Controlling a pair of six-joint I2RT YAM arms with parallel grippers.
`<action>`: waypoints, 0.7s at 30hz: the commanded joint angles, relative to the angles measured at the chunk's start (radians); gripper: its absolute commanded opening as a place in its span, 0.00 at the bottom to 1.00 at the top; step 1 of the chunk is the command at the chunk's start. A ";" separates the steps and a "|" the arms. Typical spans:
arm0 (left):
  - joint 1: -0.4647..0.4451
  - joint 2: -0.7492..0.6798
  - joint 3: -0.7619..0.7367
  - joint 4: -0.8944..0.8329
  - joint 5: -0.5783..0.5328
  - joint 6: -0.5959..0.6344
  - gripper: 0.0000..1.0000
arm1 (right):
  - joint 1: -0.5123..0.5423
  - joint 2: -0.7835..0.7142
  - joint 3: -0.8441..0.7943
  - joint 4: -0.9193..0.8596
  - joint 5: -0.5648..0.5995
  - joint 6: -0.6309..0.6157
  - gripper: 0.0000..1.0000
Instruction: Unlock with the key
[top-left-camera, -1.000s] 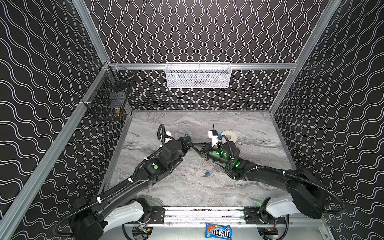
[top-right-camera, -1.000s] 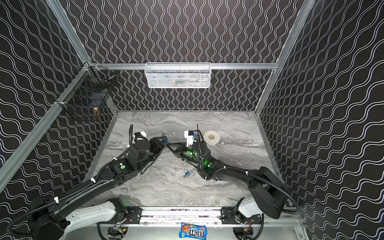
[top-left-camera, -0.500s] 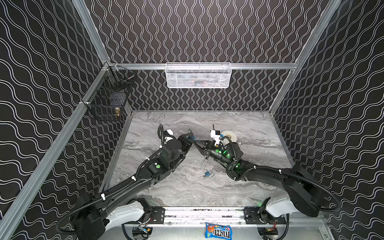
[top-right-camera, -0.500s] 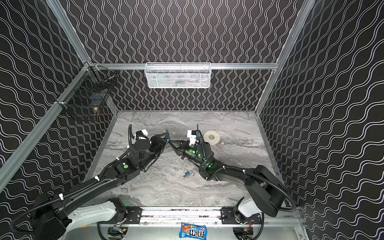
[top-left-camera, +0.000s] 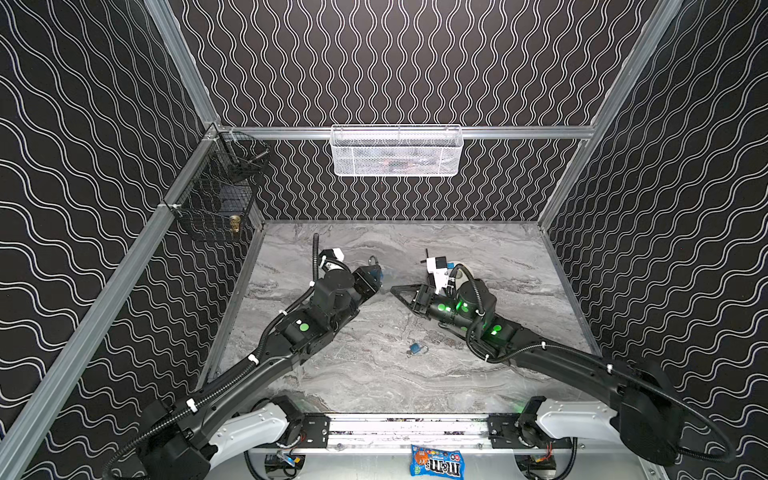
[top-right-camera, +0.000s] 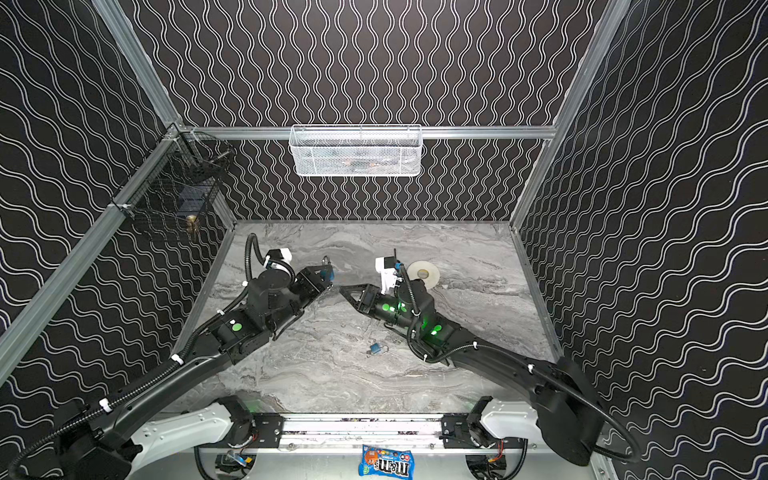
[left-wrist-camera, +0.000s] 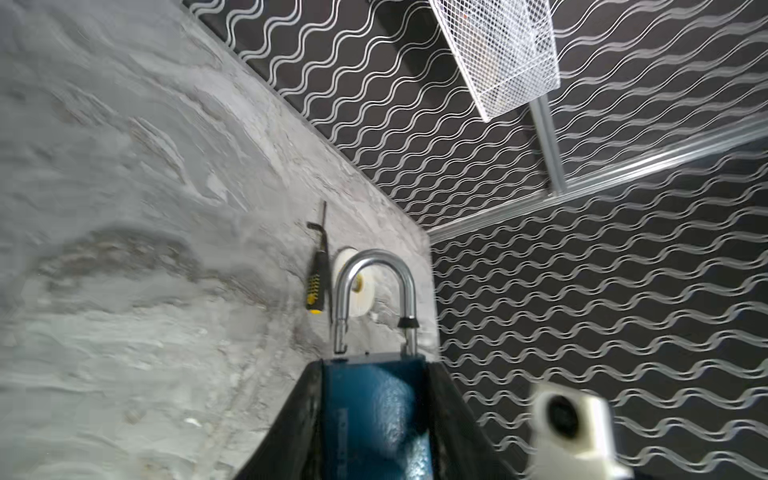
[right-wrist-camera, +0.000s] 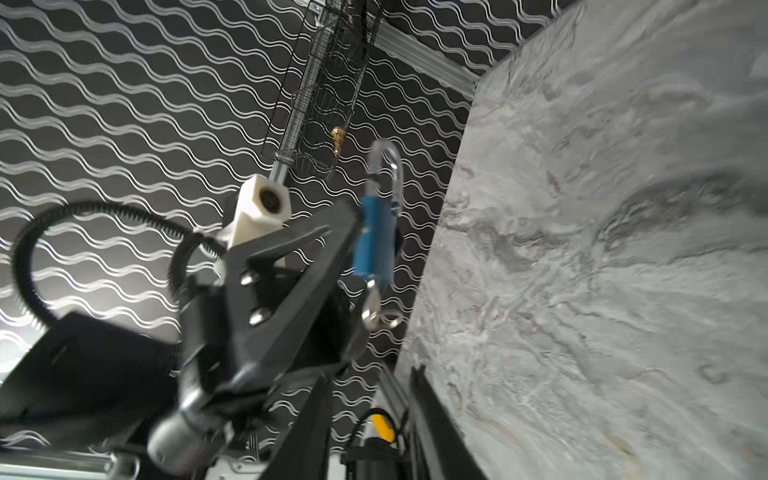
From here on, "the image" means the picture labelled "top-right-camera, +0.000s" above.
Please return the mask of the large blue padlock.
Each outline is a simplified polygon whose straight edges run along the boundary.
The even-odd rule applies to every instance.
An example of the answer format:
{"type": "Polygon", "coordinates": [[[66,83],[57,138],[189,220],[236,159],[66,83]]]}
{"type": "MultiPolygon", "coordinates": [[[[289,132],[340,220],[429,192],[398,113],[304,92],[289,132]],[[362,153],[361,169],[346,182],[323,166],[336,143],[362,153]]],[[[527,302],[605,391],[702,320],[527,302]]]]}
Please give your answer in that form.
{"type": "Polygon", "coordinates": [[[322,258],[320,276],[323,278],[325,282],[333,282],[334,280],[334,276],[335,276],[334,268],[328,256],[324,256],[322,258]]]}

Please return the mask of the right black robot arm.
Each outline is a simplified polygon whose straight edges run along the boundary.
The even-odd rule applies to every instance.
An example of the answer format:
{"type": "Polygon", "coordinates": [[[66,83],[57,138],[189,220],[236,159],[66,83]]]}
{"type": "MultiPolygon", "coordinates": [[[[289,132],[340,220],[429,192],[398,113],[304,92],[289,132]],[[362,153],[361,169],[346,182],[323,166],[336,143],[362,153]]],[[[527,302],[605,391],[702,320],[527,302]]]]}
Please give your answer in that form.
{"type": "Polygon", "coordinates": [[[401,272],[388,290],[357,284],[339,292],[358,313],[401,334],[420,361],[450,364],[525,396],[536,430],[561,458],[580,466],[594,453],[625,463],[641,459],[637,439],[610,415],[572,360],[527,357],[482,339],[438,312],[424,282],[401,272]]]}

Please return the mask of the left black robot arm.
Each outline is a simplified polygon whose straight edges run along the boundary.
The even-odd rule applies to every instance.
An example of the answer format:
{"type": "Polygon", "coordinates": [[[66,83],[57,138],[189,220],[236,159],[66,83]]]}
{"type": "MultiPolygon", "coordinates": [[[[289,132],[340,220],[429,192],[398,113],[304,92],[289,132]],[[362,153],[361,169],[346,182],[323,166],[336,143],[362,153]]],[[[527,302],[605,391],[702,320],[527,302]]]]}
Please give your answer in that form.
{"type": "Polygon", "coordinates": [[[147,448],[135,434],[182,395],[277,340],[333,284],[324,258],[295,270],[288,249],[262,253],[247,236],[245,284],[238,296],[197,327],[181,349],[147,375],[98,401],[72,401],[54,430],[26,446],[8,465],[12,479],[28,479],[23,462],[52,445],[64,479],[125,479],[147,448]]]}

